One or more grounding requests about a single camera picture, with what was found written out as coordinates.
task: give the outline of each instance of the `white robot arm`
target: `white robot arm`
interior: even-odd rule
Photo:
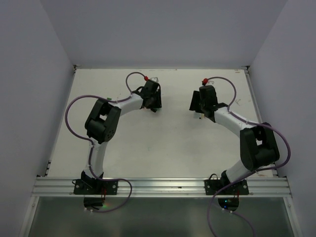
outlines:
[[[116,132],[120,116],[141,108],[147,108],[153,112],[161,108],[161,91],[158,82],[148,79],[144,86],[132,92],[131,98],[119,103],[103,99],[95,102],[84,125],[94,147],[92,153],[89,154],[87,165],[81,173],[81,178],[75,180],[74,194],[100,194],[105,188],[106,181],[102,183],[102,180],[96,179],[94,175],[99,178],[103,177],[103,159],[108,142]]]
[[[116,111],[120,110],[119,116],[121,117],[121,116],[123,116],[131,111],[139,110],[140,108],[142,108],[143,101],[144,100],[140,95],[134,93],[132,95],[132,98],[130,98],[127,101],[120,102],[117,104],[114,104],[114,103],[108,103],[108,104],[109,104],[109,106],[115,107]],[[115,131],[116,131],[116,127],[115,127],[115,129],[113,128],[111,131],[109,131],[108,134],[103,134],[103,136],[107,136],[106,140],[108,140],[109,138],[112,138],[114,136]],[[102,139],[99,139],[99,141],[101,141],[101,143],[100,143],[98,140],[93,138],[92,134],[90,134],[90,136],[95,144],[94,149],[92,151],[92,155],[91,155],[91,166],[93,168],[94,173],[98,177],[100,177],[103,174],[103,159],[104,159],[106,147],[108,145],[108,141],[103,141]],[[87,165],[83,171],[85,172],[85,174],[87,176],[93,178],[93,175],[91,174],[91,172],[89,170],[88,162],[87,162]]]
[[[240,139],[240,160],[231,168],[223,171],[222,187],[279,159],[273,132],[261,126],[250,125],[233,116],[225,103],[218,103],[213,86],[204,85],[199,88],[199,91],[193,92],[190,110],[203,113],[205,117],[226,127]]]

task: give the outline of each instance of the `red connector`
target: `red connector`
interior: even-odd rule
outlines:
[[[208,83],[208,79],[207,78],[203,79],[202,85],[206,85],[207,83]]]

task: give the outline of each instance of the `metal frame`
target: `metal frame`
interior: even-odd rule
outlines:
[[[261,114],[260,114],[260,110],[259,110],[259,107],[258,107],[257,99],[256,99],[256,96],[255,96],[254,91],[253,91],[253,87],[252,87],[252,83],[251,83],[251,80],[250,80],[249,71],[248,71],[248,69],[244,69],[243,71],[244,71],[245,76],[246,76],[247,84],[248,84],[248,87],[249,87],[249,91],[250,91],[251,99],[252,99],[252,102],[253,102],[253,106],[255,107],[255,112],[256,112],[258,121],[259,122],[263,122]]]
[[[74,195],[72,181],[77,178],[50,178],[36,179],[33,194],[37,197],[84,197]],[[132,178],[134,198],[206,198],[204,180],[207,178]],[[248,178],[250,195],[245,198],[265,197],[291,197],[290,188],[286,178]],[[129,185],[124,181],[118,183],[118,194],[113,197],[125,197],[130,191]]]
[[[32,196],[28,209],[26,210],[26,214],[24,217],[24,221],[20,230],[20,234],[19,237],[27,237],[29,236],[30,230],[31,230],[31,226],[32,226],[32,222],[35,216],[35,212],[36,212],[36,208],[38,206],[39,203],[39,197],[38,196]]]
[[[293,200],[291,197],[284,197],[284,204],[287,211],[288,219],[290,221],[293,233],[295,237],[303,237],[302,229],[300,227],[300,223],[298,221]]]

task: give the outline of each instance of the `purple cable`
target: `purple cable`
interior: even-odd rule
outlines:
[[[129,186],[130,186],[130,192],[129,192],[127,198],[126,198],[125,201],[122,202],[120,205],[118,205],[118,206],[116,206],[116,207],[114,207],[114,208],[112,208],[112,209],[108,209],[108,210],[93,210],[93,209],[91,209],[93,212],[106,213],[106,212],[110,212],[110,211],[114,211],[114,210],[119,209],[120,207],[122,207],[123,205],[125,205],[125,204],[128,202],[128,200],[129,200],[129,198],[130,198],[130,196],[131,196],[131,194],[132,194],[133,187],[132,187],[132,184],[131,184],[127,179],[117,178],[117,179],[106,179],[106,180],[105,180],[105,179],[102,179],[102,178],[98,177],[98,176],[93,172],[92,166],[91,166],[91,158],[92,158],[92,152],[93,152],[93,148],[94,148],[94,142],[93,142],[92,139],[87,138],[87,137],[80,136],[80,135],[77,134],[75,131],[73,131],[73,129],[70,127],[69,122],[68,122],[69,109],[70,109],[70,107],[74,104],[74,102],[76,102],[77,100],[82,99],[82,98],[101,99],[101,100],[105,100],[105,101],[110,102],[110,103],[119,103],[119,102],[124,102],[124,101],[129,100],[129,99],[132,97],[132,90],[129,88],[128,83],[127,83],[127,80],[128,80],[128,78],[129,78],[129,76],[131,76],[132,74],[140,74],[140,75],[142,75],[143,77],[145,77],[144,74],[139,73],[139,72],[132,72],[132,73],[130,73],[130,74],[127,75],[127,77],[126,77],[126,79],[125,79],[125,83],[126,83],[127,89],[128,89],[129,92],[130,92],[130,95],[129,95],[128,97],[126,97],[125,99],[121,99],[121,100],[117,100],[117,101],[112,101],[112,100],[107,100],[107,99],[105,99],[105,98],[102,98],[102,97],[96,96],[96,95],[82,95],[82,96],[79,96],[79,97],[75,98],[74,100],[72,100],[72,101],[69,103],[69,105],[67,106],[66,111],[65,111],[65,123],[66,123],[66,127],[68,128],[68,130],[69,130],[74,136],[76,136],[77,138],[80,138],[80,139],[85,140],[85,141],[89,141],[89,142],[91,143],[91,145],[92,145],[92,147],[91,147],[91,149],[90,149],[90,152],[89,152],[88,165],[89,165],[89,170],[90,170],[91,174],[93,175],[93,177],[96,178],[96,179],[98,179],[98,180],[101,180],[101,181],[125,181],[125,182],[127,182],[127,183],[129,184]]]
[[[261,126],[261,127],[265,127],[265,128],[268,128],[268,129],[272,130],[273,132],[275,132],[276,134],[278,134],[278,135],[282,138],[282,140],[284,141],[284,143],[285,143],[285,145],[286,145],[286,148],[287,148],[287,157],[286,157],[286,160],[285,160],[282,164],[276,165],[276,166],[274,166],[274,167],[268,167],[268,168],[257,169],[257,171],[278,169],[278,168],[281,168],[281,167],[285,166],[285,165],[290,161],[290,158],[291,158],[291,148],[290,148],[290,145],[289,145],[287,139],[283,136],[283,134],[281,134],[278,130],[276,130],[275,128],[273,128],[273,127],[271,127],[271,126],[269,126],[269,125],[261,124],[261,123],[256,123],[256,122],[249,122],[249,121],[246,121],[246,120],[244,120],[243,118],[241,118],[241,117],[239,117],[238,115],[236,115],[236,114],[234,114],[233,112],[231,112],[231,111],[230,111],[230,107],[231,107],[231,105],[233,104],[233,102],[235,101],[236,96],[237,96],[237,90],[236,90],[235,85],[234,85],[230,80],[228,80],[227,78],[223,78],[223,77],[211,77],[211,78],[208,78],[207,80],[212,80],[212,79],[223,79],[223,80],[229,82],[229,84],[232,85],[232,87],[233,87],[233,89],[234,89],[234,97],[233,97],[233,100],[229,103],[229,105],[228,105],[228,107],[227,107],[228,112],[229,112],[232,116],[234,116],[235,118],[239,119],[240,121],[245,122],[245,123],[248,123],[248,124],[250,124],[250,125]],[[246,175],[242,176],[242,177],[239,178],[238,180],[236,180],[236,181],[234,181],[234,182],[232,182],[232,183],[230,183],[230,184],[224,186],[223,188],[221,188],[220,190],[218,190],[218,191],[213,195],[213,197],[211,198],[211,200],[210,200],[210,202],[209,202],[209,204],[208,204],[208,207],[207,207],[207,223],[208,223],[208,226],[209,226],[210,230],[212,231],[212,233],[213,233],[213,235],[214,235],[215,237],[218,237],[218,235],[215,233],[215,231],[214,231],[214,229],[213,229],[213,227],[212,227],[212,225],[211,225],[210,216],[209,216],[210,209],[211,209],[211,206],[212,206],[212,203],[213,203],[215,197],[216,197],[221,191],[223,191],[223,190],[229,188],[230,186],[232,186],[232,185],[234,185],[234,184],[236,184],[236,183],[238,183],[238,182],[240,182],[240,181],[246,179],[247,177],[253,175],[255,172],[256,172],[256,171],[252,171],[252,172],[250,172],[249,174],[246,174]],[[252,229],[253,236],[255,237],[255,236],[256,236],[256,232],[255,232],[255,230],[254,230],[253,225],[252,225],[245,217],[243,217],[243,216],[240,215],[239,213],[233,212],[233,214],[235,214],[235,215],[241,217],[242,219],[244,219],[244,220],[249,224],[249,226],[250,226],[251,229]]]

